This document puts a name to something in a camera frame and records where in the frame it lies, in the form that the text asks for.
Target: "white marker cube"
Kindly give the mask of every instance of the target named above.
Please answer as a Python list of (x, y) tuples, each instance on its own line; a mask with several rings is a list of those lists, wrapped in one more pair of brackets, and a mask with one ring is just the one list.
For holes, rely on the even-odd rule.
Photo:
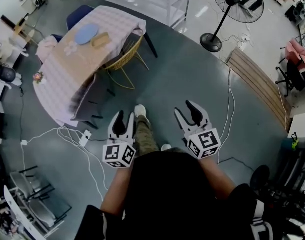
[(214, 128), (190, 135), (187, 147), (198, 159), (203, 159), (216, 154), (221, 145), (217, 129)]
[(136, 150), (128, 142), (103, 146), (102, 160), (113, 168), (130, 167)]

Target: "blue plate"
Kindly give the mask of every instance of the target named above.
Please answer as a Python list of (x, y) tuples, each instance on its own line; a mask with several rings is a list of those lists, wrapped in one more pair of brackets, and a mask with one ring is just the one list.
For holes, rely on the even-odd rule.
[(97, 36), (98, 31), (99, 26), (96, 24), (85, 25), (81, 29), (79, 29), (76, 36), (74, 37), (74, 40), (78, 45), (85, 45), (89, 43), (92, 38)]

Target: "checkered tablecloth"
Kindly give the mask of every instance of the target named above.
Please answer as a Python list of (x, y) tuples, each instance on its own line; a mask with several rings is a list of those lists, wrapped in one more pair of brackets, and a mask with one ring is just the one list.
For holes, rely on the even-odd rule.
[[(76, 44), (76, 33), (87, 24), (98, 24), (98, 34), (108, 32), (111, 42), (100, 49), (92, 48), (90, 43)], [(74, 95), (94, 72), (120, 54), (131, 33), (144, 35), (146, 21), (112, 7), (99, 6), (54, 48), (39, 70), (44, 75), (42, 83), (34, 82), (33, 86), (44, 109), (60, 126), (77, 126), (78, 122), (71, 121)]]

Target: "gold wire chair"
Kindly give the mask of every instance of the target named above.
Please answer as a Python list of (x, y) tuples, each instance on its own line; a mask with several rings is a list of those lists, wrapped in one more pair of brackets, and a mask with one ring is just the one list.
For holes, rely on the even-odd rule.
[[(115, 58), (114, 60), (110, 61), (108, 64), (105, 65), (104, 69), (107, 70), (108, 75), (110, 76), (111, 80), (114, 81), (114, 83), (120, 87), (134, 90), (135, 86), (133, 82), (130, 80), (128, 75), (126, 74), (123, 66), (125, 66), (133, 57), (137, 58), (140, 60), (144, 66), (149, 70), (148, 66), (146, 65), (145, 61), (143, 58), (140, 56), (138, 53), (138, 49), (141, 45), (141, 42), (143, 40), (143, 35), (139, 38), (138, 41), (133, 41), (133, 40), (127, 40), (125, 45), (123, 46), (123, 49), (121, 50), (121, 54), (119, 55), (119, 58)], [(125, 85), (122, 85), (118, 83), (111, 75), (110, 71), (117, 71), (117, 70), (122, 70), (123, 74), (126, 76), (128, 79), (129, 83), (131, 84), (132, 87), (127, 87)]]

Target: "standing fan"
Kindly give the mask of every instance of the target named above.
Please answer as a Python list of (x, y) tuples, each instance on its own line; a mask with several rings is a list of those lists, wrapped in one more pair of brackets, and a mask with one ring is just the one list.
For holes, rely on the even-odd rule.
[(253, 23), (258, 21), (264, 12), (264, 0), (215, 0), (224, 16), (214, 34), (206, 33), (200, 37), (202, 47), (212, 53), (222, 49), (222, 41), (217, 34), (227, 16), (241, 23)]

